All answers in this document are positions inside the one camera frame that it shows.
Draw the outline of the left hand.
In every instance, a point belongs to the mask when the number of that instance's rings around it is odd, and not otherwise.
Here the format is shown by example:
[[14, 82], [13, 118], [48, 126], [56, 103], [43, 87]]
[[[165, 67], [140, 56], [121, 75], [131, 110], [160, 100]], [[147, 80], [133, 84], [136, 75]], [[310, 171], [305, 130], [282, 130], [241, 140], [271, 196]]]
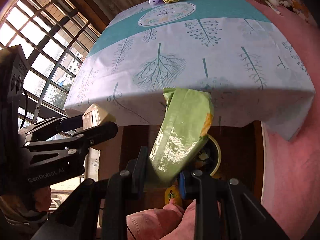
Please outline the left hand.
[[33, 192], [7, 193], [1, 196], [1, 211], [11, 225], [37, 225], [48, 218], [52, 199], [50, 187]]

